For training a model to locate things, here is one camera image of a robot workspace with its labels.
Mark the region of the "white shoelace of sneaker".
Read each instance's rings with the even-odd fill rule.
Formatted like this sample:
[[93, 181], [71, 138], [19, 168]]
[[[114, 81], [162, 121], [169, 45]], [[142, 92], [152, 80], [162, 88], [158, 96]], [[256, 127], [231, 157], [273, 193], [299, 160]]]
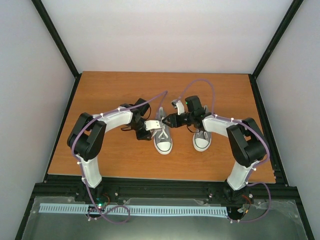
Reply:
[[163, 142], [170, 142], [170, 133], [167, 131], [166, 129], [166, 125], [164, 123], [162, 123], [162, 120], [164, 119], [164, 117], [160, 118], [160, 122], [161, 122], [161, 130], [155, 130], [152, 134], [153, 140], [156, 144], [158, 143], [163, 143]]
[[203, 139], [203, 140], [206, 140], [206, 141], [210, 141], [211, 139], [211, 134], [207, 131], [202, 131], [200, 130], [199, 132], [197, 132], [197, 139]]

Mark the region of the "grey sneaker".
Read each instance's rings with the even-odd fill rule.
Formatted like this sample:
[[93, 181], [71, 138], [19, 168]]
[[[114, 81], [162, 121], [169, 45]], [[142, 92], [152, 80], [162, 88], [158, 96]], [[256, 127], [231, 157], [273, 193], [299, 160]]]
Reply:
[[155, 130], [153, 132], [153, 143], [155, 149], [161, 155], [168, 155], [173, 147], [173, 140], [171, 138], [170, 129], [165, 125], [162, 120], [167, 116], [163, 107], [160, 107], [156, 113], [156, 120], [160, 123], [160, 130]]
[[210, 141], [207, 141], [207, 140], [204, 140], [204, 139], [196, 138], [197, 137], [197, 132], [199, 132], [199, 131], [202, 131], [202, 130], [196, 129], [195, 133], [193, 134], [192, 143], [193, 143], [193, 147], [195, 148], [196, 151], [204, 152], [211, 145], [212, 133], [209, 132], [211, 134], [211, 138], [210, 138]]

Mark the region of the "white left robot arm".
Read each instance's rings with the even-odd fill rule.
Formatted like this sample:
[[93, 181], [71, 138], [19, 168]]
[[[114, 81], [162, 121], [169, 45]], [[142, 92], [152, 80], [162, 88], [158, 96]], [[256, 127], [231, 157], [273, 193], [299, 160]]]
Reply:
[[88, 186], [86, 195], [92, 201], [103, 198], [104, 188], [100, 186], [102, 176], [99, 171], [98, 154], [100, 153], [105, 133], [124, 126], [122, 131], [135, 131], [139, 141], [150, 141], [151, 131], [146, 129], [144, 115], [150, 104], [139, 98], [134, 104], [124, 103], [118, 108], [98, 115], [82, 113], [77, 119], [68, 139], [67, 145], [80, 165], [82, 181]]

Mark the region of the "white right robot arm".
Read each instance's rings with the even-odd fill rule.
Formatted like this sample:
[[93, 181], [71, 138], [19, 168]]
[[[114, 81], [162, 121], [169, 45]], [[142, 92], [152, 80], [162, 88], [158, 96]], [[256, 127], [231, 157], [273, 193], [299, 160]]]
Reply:
[[262, 162], [270, 159], [267, 141], [253, 118], [243, 120], [219, 116], [202, 106], [198, 96], [185, 99], [187, 111], [180, 100], [172, 101], [177, 110], [161, 121], [170, 128], [194, 126], [194, 148], [205, 151], [211, 143], [211, 133], [228, 138], [234, 166], [226, 182], [234, 191], [248, 185], [250, 175]]

